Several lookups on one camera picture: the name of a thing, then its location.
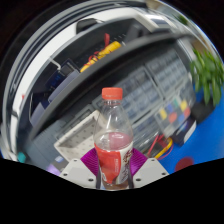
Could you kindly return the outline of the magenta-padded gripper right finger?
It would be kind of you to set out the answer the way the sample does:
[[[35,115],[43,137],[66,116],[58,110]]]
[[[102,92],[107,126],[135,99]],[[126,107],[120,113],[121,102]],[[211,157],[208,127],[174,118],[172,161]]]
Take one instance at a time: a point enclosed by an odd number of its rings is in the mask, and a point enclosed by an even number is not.
[[[140,188],[157,181],[169,173],[156,158],[147,158],[137,149],[130,159],[128,183],[130,188]]]

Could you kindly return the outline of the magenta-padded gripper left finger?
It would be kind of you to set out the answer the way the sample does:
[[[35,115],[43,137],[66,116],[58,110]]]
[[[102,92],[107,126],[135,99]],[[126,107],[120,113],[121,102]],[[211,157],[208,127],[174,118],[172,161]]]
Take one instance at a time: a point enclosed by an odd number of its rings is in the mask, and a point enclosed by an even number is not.
[[[100,168],[95,149],[80,159],[73,158],[63,169],[60,177],[84,188],[100,188]]]

